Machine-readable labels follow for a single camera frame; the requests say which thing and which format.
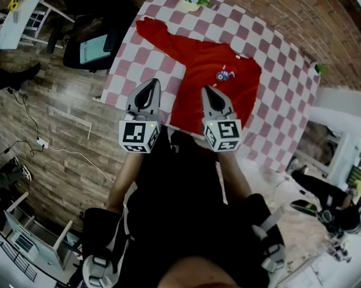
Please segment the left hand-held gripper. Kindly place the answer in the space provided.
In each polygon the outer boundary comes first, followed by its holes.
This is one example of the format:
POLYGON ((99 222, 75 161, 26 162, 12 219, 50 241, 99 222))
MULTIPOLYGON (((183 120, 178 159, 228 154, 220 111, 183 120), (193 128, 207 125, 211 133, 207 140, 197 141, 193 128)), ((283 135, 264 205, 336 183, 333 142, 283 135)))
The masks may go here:
POLYGON ((160 135, 161 85, 149 79, 130 93, 123 120, 119 121, 119 144, 127 152, 150 153, 160 135))

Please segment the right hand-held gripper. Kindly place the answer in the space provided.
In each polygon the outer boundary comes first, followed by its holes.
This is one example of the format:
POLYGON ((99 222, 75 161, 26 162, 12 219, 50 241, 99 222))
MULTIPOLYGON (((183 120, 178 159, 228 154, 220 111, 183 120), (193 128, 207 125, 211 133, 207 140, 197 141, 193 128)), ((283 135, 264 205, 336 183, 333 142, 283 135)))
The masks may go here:
POLYGON ((233 113, 233 104, 222 91, 204 86, 201 90, 203 105, 203 134, 213 152, 231 152, 242 141, 242 123, 233 113))

